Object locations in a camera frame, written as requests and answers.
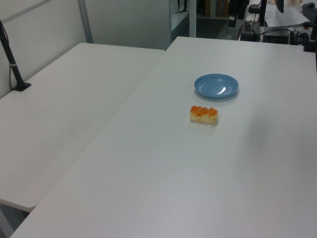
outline electronic equipment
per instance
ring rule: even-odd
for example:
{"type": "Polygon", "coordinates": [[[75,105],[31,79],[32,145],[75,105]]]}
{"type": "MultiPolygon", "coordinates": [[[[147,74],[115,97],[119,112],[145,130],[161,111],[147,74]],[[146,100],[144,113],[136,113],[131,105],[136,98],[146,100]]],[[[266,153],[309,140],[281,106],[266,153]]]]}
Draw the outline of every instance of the electronic equipment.
{"type": "Polygon", "coordinates": [[[304,4],[302,6],[303,16],[310,21],[310,26],[313,26],[313,22],[316,19],[317,8],[313,2],[304,4]]]}
{"type": "Polygon", "coordinates": [[[253,41],[258,42],[260,40],[260,25],[258,22],[244,22],[242,26],[241,41],[253,41]]]}
{"type": "Polygon", "coordinates": [[[235,27],[237,18],[244,19],[244,15],[250,0],[231,0],[228,6],[229,26],[235,27]]]}
{"type": "Polygon", "coordinates": [[[291,34],[291,42],[290,45],[307,45],[309,42],[309,35],[307,33],[299,34],[298,32],[291,34]]]}
{"type": "Polygon", "coordinates": [[[268,33],[263,34],[263,42],[287,45],[290,33],[289,31],[283,31],[279,29],[281,28],[265,27],[264,32],[268,31],[268,33]]]}
{"type": "Polygon", "coordinates": [[[260,13],[260,6],[258,4],[252,4],[248,8],[248,12],[259,14],[260,13]]]}

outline monitor arm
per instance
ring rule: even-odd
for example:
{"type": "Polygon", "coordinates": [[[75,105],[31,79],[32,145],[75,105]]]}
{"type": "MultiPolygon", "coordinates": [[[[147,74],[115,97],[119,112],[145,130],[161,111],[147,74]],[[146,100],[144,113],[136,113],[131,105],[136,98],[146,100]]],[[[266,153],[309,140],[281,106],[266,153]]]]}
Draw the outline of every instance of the monitor arm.
{"type": "Polygon", "coordinates": [[[0,40],[1,40],[1,43],[3,46],[3,49],[5,51],[6,57],[9,60],[9,64],[10,64],[10,67],[12,68],[12,72],[13,72],[15,79],[16,79],[16,87],[13,88],[13,90],[22,92],[26,88],[30,87],[31,84],[24,82],[22,77],[21,77],[20,71],[19,71],[18,66],[16,65],[16,62],[15,62],[15,59],[13,57],[13,54],[12,54],[12,51],[11,51],[11,48],[9,45],[9,41],[7,39],[5,30],[4,30],[4,26],[1,22],[1,20],[0,20],[0,40]]]}

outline black device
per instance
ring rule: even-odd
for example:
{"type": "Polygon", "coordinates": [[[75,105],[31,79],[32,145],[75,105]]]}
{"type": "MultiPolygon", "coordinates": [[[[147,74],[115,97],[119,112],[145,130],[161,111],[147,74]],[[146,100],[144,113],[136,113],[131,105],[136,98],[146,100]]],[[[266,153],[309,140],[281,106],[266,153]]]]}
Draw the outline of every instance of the black device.
{"type": "Polygon", "coordinates": [[[309,26],[313,26],[313,23],[316,19],[317,8],[313,2],[304,4],[302,6],[303,16],[306,17],[310,21],[309,26]]]}
{"type": "Polygon", "coordinates": [[[309,41],[309,35],[307,33],[299,34],[298,32],[291,35],[290,45],[306,45],[309,41]]]}
{"type": "Polygon", "coordinates": [[[252,4],[249,6],[248,12],[259,14],[260,13],[260,6],[258,4],[252,4]]]}
{"type": "Polygon", "coordinates": [[[263,34],[263,42],[266,43],[275,43],[275,44],[288,44],[289,31],[279,31],[280,27],[265,27],[264,32],[268,33],[263,34]]]}
{"type": "Polygon", "coordinates": [[[13,88],[13,90],[22,92],[25,89],[27,89],[28,87],[30,87],[31,84],[24,82],[22,77],[21,77],[20,71],[19,71],[18,66],[16,65],[16,62],[15,62],[15,59],[13,57],[13,54],[12,54],[12,51],[11,51],[11,48],[9,45],[9,40],[7,38],[5,29],[4,29],[4,26],[1,22],[1,20],[0,20],[0,40],[1,40],[4,52],[6,54],[6,57],[8,58],[12,72],[15,76],[16,87],[13,88]]]}
{"type": "Polygon", "coordinates": [[[260,40],[260,25],[258,22],[244,22],[244,26],[242,26],[241,41],[253,41],[258,42],[260,40]]]}
{"type": "Polygon", "coordinates": [[[231,0],[228,6],[229,26],[235,27],[237,18],[244,19],[244,15],[250,0],[231,0]]]}

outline gray wall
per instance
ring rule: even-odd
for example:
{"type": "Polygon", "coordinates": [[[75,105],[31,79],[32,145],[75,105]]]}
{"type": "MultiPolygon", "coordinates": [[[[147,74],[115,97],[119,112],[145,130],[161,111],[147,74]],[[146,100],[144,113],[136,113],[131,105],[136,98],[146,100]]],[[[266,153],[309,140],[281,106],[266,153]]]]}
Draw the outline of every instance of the gray wall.
{"type": "MultiPolygon", "coordinates": [[[[3,25],[24,80],[86,42],[77,0],[51,0],[3,25]]],[[[9,92],[8,78],[9,64],[1,46],[0,98],[9,92]]]]}
{"type": "Polygon", "coordinates": [[[166,50],[169,0],[86,0],[94,43],[166,50]]]}

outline white table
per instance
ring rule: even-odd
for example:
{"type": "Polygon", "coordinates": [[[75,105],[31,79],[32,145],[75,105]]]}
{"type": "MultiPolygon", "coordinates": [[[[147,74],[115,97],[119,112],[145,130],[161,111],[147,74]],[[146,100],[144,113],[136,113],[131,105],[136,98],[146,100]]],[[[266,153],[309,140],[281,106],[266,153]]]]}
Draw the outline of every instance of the white table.
{"type": "Polygon", "coordinates": [[[314,238],[316,125],[315,54],[177,38],[12,238],[314,238]],[[238,96],[198,96],[208,73],[238,96]]]}
{"type": "Polygon", "coordinates": [[[79,44],[0,100],[0,203],[31,211],[164,51],[79,44]]]}

